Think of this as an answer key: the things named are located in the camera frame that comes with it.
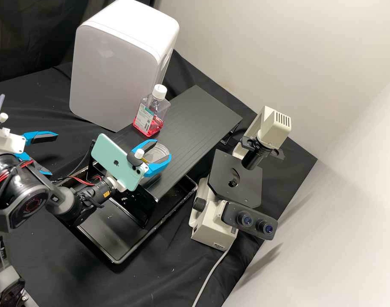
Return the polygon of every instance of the flask label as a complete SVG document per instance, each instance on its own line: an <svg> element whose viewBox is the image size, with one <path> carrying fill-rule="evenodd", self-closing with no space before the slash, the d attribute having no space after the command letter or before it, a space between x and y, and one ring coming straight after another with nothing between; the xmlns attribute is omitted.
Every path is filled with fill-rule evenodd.
<svg viewBox="0 0 390 307"><path fill-rule="evenodd" d="M137 117L135 118L135 125L147 133L151 126L152 119L154 118L154 112L148 109L145 105L140 104L138 109Z"/></svg>

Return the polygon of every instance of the ventilation grille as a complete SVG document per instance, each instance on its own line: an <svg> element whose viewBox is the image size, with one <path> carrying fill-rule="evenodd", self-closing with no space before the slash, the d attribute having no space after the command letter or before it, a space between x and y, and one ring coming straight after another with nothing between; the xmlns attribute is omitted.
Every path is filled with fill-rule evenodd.
<svg viewBox="0 0 390 307"><path fill-rule="evenodd" d="M290 117L285 114L276 112L276 121L280 124L290 127Z"/></svg>

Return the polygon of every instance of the inverted microscope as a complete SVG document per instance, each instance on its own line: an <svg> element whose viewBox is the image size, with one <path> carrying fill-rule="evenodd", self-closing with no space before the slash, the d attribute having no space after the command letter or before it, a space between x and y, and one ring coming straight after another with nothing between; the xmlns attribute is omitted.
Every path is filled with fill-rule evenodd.
<svg viewBox="0 0 390 307"><path fill-rule="evenodd" d="M232 155L215 151L210 174L199 181L189 218L191 238L226 251L244 231L272 240L277 220L256 210L262 202L262 170L269 156L284 159L280 146L291 131L291 118L263 107Z"/></svg>

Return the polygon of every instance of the mint green iphone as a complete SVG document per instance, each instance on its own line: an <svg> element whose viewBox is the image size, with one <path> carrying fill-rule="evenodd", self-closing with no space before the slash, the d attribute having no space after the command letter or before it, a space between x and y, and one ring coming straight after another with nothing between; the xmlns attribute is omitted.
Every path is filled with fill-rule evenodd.
<svg viewBox="0 0 390 307"><path fill-rule="evenodd" d="M127 153L103 133L98 135L91 156L127 190L134 191L144 177L144 164L133 169L127 160Z"/></svg>

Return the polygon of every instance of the microscope stage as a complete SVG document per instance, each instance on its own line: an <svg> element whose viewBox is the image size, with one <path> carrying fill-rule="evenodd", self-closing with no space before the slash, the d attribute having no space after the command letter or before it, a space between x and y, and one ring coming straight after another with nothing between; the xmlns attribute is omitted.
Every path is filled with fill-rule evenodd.
<svg viewBox="0 0 390 307"><path fill-rule="evenodd" d="M241 162L217 149L208 185L221 199L256 208L262 202L262 169L247 170Z"/></svg>

